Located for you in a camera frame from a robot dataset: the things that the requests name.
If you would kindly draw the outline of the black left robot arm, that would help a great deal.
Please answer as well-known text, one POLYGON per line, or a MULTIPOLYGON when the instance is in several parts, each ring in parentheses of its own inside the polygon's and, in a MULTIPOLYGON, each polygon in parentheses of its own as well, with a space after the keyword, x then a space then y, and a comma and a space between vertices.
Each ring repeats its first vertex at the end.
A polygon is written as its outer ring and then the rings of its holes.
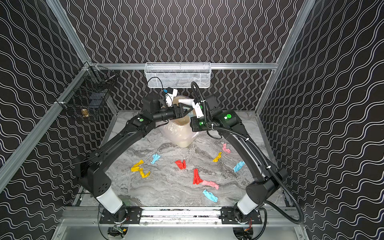
POLYGON ((79 183, 116 219, 125 218, 125 204, 113 191, 106 171, 126 149, 155 129, 156 123, 180 119, 192 111, 193 107, 183 103, 169 107, 164 95, 151 93, 144 97, 142 111, 128 120, 116 136, 98 150, 74 160, 79 183))

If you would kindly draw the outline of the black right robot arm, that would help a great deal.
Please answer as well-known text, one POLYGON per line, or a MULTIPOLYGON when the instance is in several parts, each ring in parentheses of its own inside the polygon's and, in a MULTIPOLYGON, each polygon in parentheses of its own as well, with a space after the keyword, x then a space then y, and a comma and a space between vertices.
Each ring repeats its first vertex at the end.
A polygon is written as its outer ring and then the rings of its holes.
POLYGON ((207 97, 204 102, 193 100, 193 107, 198 113, 206 114, 191 118, 193 132, 217 131, 232 145, 250 170, 253 182, 246 187, 245 195, 234 207, 239 215, 249 215, 266 203, 281 187, 274 175, 283 182, 288 176, 287 170, 278 168, 264 155, 237 113, 233 110, 222 110, 214 96, 207 97))

